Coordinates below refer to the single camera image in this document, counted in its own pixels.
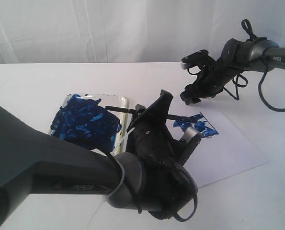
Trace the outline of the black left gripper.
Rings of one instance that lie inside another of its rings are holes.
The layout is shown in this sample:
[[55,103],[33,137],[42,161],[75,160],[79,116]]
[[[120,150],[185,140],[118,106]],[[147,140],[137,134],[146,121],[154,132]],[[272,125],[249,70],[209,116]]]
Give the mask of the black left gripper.
[[134,185],[133,201],[139,211],[179,212],[190,201],[193,212],[198,205],[198,188],[192,176],[178,160],[185,149],[185,141],[174,139],[166,120],[173,95],[161,90],[159,98],[149,107],[140,104],[128,130],[127,152],[139,162],[139,185]]

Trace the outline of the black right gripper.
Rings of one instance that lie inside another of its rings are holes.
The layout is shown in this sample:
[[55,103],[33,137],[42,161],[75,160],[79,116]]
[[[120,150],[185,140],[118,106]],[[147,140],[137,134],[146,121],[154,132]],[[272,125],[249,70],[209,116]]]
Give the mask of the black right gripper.
[[208,63],[200,68],[194,83],[187,85],[180,94],[186,105],[196,104],[203,99],[215,98],[224,86],[238,74],[238,69],[230,67],[222,58],[208,58]]

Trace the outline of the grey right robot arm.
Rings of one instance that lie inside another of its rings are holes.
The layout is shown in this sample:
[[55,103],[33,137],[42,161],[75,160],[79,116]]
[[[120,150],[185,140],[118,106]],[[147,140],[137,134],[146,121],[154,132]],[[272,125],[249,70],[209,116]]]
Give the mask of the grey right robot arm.
[[202,98],[214,98],[226,89],[228,82],[235,81],[245,71],[285,69],[285,47],[279,47],[266,38],[245,42],[230,39],[218,60],[202,49],[182,58],[181,67],[185,70],[193,67],[200,69],[195,74],[196,80],[180,94],[186,104],[195,104]]

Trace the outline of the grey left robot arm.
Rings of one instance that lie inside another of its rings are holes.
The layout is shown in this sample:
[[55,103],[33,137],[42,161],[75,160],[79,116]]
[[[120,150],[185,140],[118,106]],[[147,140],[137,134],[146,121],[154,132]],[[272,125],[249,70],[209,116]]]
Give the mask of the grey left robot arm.
[[197,185],[184,169],[202,135],[190,126],[176,140],[166,121],[173,97],[161,91],[149,107],[130,110],[126,151],[112,154],[119,108],[73,95],[56,115],[53,135],[37,131],[0,107],[0,226],[30,194],[104,195],[115,208],[179,216],[197,202]]

